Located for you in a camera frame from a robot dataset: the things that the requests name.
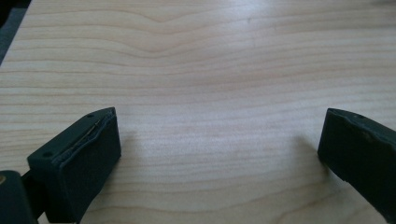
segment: light wood surface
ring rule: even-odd
[[[0,169],[115,106],[122,158],[82,223],[385,223],[316,150],[328,107],[396,129],[395,71],[394,1],[33,0]]]

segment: black plastic part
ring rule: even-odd
[[[29,175],[45,186],[49,222],[80,222],[119,158],[114,107],[84,116],[30,155]]]
[[[22,183],[29,199],[33,217],[38,219],[45,211],[47,205],[47,193],[43,183],[35,181],[32,171],[28,171],[22,176]]]
[[[362,115],[329,108],[318,156],[388,223],[396,223],[396,132]]]
[[[7,0],[0,2],[0,28],[6,22],[9,12],[12,7],[16,4],[17,0]]]
[[[0,171],[0,223],[36,224],[21,176],[15,171]]]

